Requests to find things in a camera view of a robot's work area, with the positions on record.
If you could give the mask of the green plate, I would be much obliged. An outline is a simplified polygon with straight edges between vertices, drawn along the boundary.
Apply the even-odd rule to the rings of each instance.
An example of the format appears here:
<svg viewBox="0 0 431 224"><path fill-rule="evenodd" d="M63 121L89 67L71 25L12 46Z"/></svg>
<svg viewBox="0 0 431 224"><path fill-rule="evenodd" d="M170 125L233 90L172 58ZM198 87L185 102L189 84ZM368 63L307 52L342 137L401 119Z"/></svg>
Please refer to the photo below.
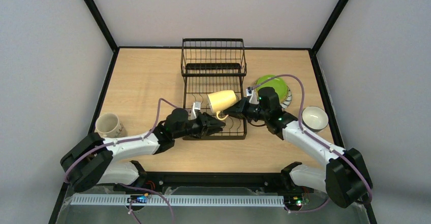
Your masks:
<svg viewBox="0 0 431 224"><path fill-rule="evenodd" d="M287 85L287 83L282 78L272 79L272 80L264 83L263 85L276 85L276 84L285 84L285 85Z"/></svg>

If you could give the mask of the yellow handled mug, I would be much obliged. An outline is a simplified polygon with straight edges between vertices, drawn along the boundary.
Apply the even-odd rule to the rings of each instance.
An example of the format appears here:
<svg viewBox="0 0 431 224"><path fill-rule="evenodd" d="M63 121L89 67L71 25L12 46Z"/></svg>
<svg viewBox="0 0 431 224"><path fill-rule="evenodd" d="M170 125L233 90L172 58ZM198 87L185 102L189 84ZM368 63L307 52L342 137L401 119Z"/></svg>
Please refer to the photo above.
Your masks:
<svg viewBox="0 0 431 224"><path fill-rule="evenodd" d="M225 109L237 103L237 97L233 90L222 90L207 94L209 107L218 120L225 120L228 115L220 118L219 114Z"/></svg>

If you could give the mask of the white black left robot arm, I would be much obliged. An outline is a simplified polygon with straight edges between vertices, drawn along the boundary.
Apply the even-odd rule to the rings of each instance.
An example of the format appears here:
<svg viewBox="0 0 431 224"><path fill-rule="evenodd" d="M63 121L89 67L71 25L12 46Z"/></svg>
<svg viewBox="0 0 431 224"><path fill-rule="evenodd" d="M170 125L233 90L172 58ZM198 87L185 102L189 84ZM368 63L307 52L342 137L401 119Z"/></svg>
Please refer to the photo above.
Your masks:
<svg viewBox="0 0 431 224"><path fill-rule="evenodd" d="M65 182L81 193L96 185L118 184L145 187L147 172L134 157L154 155L172 148L175 139L200 139L223 130L222 120L197 112L189 119L186 109L174 109L150 132L122 138L102 138L90 133L60 160Z"/></svg>

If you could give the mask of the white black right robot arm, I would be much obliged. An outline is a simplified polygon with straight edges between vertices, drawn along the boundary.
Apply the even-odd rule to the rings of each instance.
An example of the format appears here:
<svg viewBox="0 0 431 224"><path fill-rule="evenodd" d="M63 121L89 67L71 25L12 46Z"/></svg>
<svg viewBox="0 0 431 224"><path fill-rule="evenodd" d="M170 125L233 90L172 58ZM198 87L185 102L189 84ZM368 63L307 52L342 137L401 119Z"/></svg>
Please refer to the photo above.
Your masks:
<svg viewBox="0 0 431 224"><path fill-rule="evenodd" d="M256 104L242 98L223 112L238 119L263 121L270 133L297 146L321 165L320 169L303 163L285 167L282 179L287 188L303 186L321 191L341 208L347 208L372 189L361 153L334 145L307 129L297 117L282 109L272 87L259 91Z"/></svg>

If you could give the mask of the cream ceramic mug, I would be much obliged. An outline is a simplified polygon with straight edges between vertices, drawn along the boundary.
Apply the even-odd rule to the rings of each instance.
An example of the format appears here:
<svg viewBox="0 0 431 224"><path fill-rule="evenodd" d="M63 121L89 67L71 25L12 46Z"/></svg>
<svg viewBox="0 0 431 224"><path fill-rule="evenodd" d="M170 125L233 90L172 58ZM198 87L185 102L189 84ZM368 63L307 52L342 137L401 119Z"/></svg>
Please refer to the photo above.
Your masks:
<svg viewBox="0 0 431 224"><path fill-rule="evenodd" d="M113 113L105 113L96 120L95 131L103 138L121 138L127 131L119 117Z"/></svg>

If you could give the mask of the black wire dish rack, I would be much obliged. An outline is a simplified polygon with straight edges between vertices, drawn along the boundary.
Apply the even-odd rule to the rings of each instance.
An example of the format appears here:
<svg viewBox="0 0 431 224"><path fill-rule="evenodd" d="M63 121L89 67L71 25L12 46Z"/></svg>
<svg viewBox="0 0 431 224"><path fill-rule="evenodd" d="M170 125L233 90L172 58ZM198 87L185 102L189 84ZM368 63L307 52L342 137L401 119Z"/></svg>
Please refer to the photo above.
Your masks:
<svg viewBox="0 0 431 224"><path fill-rule="evenodd" d="M241 38L184 38L181 46L183 107L200 102L201 112L211 113L208 94L232 90L243 97L247 74L245 46Z"/></svg>

